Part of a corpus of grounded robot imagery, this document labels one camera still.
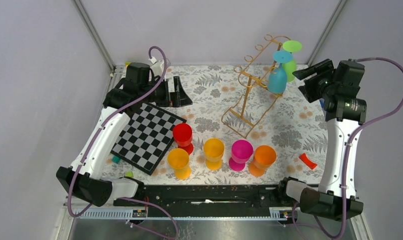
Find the gold wire glass rack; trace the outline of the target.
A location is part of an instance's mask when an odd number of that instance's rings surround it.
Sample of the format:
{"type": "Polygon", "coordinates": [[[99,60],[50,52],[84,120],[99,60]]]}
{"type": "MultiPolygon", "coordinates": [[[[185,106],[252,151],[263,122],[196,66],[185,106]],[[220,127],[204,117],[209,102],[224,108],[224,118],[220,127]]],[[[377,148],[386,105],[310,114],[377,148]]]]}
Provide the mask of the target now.
{"type": "Polygon", "coordinates": [[[257,44],[254,48],[257,51],[255,56],[247,54],[244,56],[245,65],[236,65],[233,67],[233,71],[237,74],[238,83],[244,87],[244,93],[239,97],[235,105],[228,108],[221,117],[221,122],[237,133],[242,138],[246,139],[251,132],[256,128],[256,126],[261,122],[266,113],[273,108],[276,101],[283,97],[283,93],[273,93],[269,91],[268,93],[272,95],[272,102],[266,108],[266,110],[261,113],[258,119],[251,120],[250,116],[255,114],[255,109],[252,109],[250,104],[250,97],[256,93],[256,88],[261,88],[265,91],[268,90],[268,79],[270,73],[274,73],[273,70],[278,69],[279,65],[276,60],[273,60],[269,65],[267,71],[260,76],[256,76],[251,73],[256,64],[255,62],[259,57],[267,51],[267,49],[272,46],[276,51],[281,51],[284,49],[284,43],[290,41],[291,38],[285,35],[266,34],[264,36],[265,43],[257,44]]]}

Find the red plastic wine glass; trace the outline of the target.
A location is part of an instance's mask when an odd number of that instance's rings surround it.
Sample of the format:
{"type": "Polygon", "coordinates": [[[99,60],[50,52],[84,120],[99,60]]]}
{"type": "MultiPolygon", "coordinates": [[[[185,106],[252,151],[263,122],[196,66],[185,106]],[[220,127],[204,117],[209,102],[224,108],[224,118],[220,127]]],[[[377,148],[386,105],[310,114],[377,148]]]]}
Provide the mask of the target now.
{"type": "Polygon", "coordinates": [[[178,148],[185,150],[189,155],[194,151],[193,130],[190,125],[187,123],[177,124],[172,130],[172,135],[178,148]]]}

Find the blue plastic wine glass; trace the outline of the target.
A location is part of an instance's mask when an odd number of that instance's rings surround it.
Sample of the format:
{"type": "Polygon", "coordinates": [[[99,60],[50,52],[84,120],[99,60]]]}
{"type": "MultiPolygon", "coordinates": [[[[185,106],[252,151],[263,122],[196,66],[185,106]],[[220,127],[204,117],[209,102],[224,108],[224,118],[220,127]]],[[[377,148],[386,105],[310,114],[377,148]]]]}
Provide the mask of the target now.
{"type": "Polygon", "coordinates": [[[277,64],[268,77],[267,89],[274,94],[282,94],[287,87],[287,73],[284,70],[283,64],[293,60],[290,52],[285,50],[276,51],[273,54],[273,59],[277,64]]]}

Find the green plastic wine glass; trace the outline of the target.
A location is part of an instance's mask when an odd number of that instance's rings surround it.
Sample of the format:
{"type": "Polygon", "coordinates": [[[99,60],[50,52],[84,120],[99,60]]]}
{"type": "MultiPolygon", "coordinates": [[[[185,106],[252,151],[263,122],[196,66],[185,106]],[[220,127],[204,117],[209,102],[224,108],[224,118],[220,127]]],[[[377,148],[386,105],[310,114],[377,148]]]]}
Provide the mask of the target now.
{"type": "Polygon", "coordinates": [[[299,42],[297,40],[287,40],[283,43],[282,48],[285,51],[289,52],[290,55],[292,56],[291,61],[282,64],[283,69],[287,76],[287,82],[290,83],[295,79],[293,72],[297,70],[297,64],[293,57],[293,53],[297,53],[297,52],[301,51],[303,48],[303,45],[301,42],[299,42]]]}

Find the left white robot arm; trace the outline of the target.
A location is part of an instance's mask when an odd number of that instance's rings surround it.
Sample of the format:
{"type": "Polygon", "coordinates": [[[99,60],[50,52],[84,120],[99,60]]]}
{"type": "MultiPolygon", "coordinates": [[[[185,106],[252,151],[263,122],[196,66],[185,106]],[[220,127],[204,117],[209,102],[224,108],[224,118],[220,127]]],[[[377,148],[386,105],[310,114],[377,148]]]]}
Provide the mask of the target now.
{"type": "Polygon", "coordinates": [[[173,128],[184,119],[168,108],[185,107],[192,100],[174,76],[173,91],[161,79],[164,61],[152,65],[130,63],[125,76],[111,89],[90,138],[69,167],[61,166],[56,177],[73,197],[97,207],[125,197],[140,205],[145,198],[143,183],[130,177],[105,178],[102,173],[109,154],[141,171],[152,174],[173,143],[173,128]]]}

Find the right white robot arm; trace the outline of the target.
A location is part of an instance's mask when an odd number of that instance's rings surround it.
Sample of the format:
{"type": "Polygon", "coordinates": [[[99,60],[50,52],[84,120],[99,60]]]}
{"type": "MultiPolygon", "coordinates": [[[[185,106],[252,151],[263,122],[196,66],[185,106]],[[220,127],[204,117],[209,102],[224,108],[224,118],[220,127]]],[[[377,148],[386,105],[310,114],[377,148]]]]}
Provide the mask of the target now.
{"type": "Polygon", "coordinates": [[[357,200],[354,185],[356,152],[366,122],[367,102],[357,97],[364,65],[342,60],[334,67],[325,59],[293,75],[304,82],[300,92],[309,103],[322,99],[327,125],[327,151],[324,172],[317,189],[302,181],[285,177],[276,192],[279,204],[298,201],[303,213],[335,221],[360,215],[363,202],[357,200]]]}

